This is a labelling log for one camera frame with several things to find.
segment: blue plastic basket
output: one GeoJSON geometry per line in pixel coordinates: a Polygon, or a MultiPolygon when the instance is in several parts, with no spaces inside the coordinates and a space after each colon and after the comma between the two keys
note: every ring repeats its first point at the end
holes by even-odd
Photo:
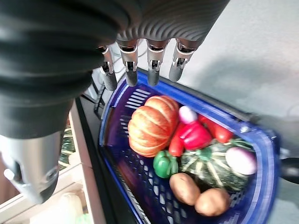
{"type": "Polygon", "coordinates": [[[240,121],[231,114],[176,87],[159,82],[148,86],[138,73],[138,85],[125,79],[112,94],[103,113],[100,152],[139,223],[154,224],[264,224],[275,199],[278,183],[279,148],[273,132],[240,121]],[[230,209],[218,217],[203,217],[194,207],[178,202],[169,186],[153,170],[153,159],[136,154],[128,144],[128,122],[132,113],[154,95],[168,95],[182,105],[224,126],[251,142],[257,156],[257,173],[249,186],[231,194],[230,209]]]}

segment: brown potato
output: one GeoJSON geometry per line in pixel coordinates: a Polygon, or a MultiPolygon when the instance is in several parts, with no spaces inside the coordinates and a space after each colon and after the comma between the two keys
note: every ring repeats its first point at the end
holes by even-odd
{"type": "Polygon", "coordinates": [[[195,203],[195,210],[204,216],[218,216],[229,208],[230,196],[220,188],[212,188],[200,195],[195,203]]]}
{"type": "Polygon", "coordinates": [[[187,174],[172,175],[169,184],[174,196],[182,203],[194,205],[200,195],[199,188],[187,174]]]}

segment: red pepper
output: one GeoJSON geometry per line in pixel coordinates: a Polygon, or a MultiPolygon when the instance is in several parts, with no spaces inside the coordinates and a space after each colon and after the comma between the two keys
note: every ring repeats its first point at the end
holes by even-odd
{"type": "Polygon", "coordinates": [[[210,131],[211,135],[221,143],[227,143],[234,136],[234,133],[228,129],[216,124],[208,118],[200,115],[199,121],[204,124],[210,131]]]}
{"type": "Polygon", "coordinates": [[[169,153],[172,156],[180,157],[184,151],[184,143],[179,137],[180,131],[185,127],[185,124],[179,123],[178,127],[170,141],[169,153]]]}
{"type": "Polygon", "coordinates": [[[197,120],[187,124],[180,131],[179,136],[180,139],[183,140],[184,146],[187,150],[207,147],[212,141],[212,136],[209,131],[197,120]]]}

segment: robotic hand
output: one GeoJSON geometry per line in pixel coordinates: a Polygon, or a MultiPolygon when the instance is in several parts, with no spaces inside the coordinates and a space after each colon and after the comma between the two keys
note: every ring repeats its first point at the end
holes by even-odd
{"type": "Polygon", "coordinates": [[[58,158],[73,99],[101,66],[117,86],[109,44],[117,41],[127,83],[137,83],[137,47],[148,43],[150,85],[159,80],[168,41],[176,38],[171,81],[229,0],[1,0],[0,143],[4,172],[36,203],[53,193],[58,158]]]}

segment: purple onion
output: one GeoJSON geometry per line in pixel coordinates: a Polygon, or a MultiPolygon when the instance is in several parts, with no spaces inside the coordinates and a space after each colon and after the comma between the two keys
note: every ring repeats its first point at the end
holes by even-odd
{"type": "Polygon", "coordinates": [[[230,148],[225,158],[228,165],[239,174],[251,175],[257,170],[255,155],[244,148],[230,148]]]}
{"type": "Polygon", "coordinates": [[[184,124],[189,124],[197,120],[197,113],[190,109],[188,106],[182,106],[179,111],[179,119],[184,124]]]}

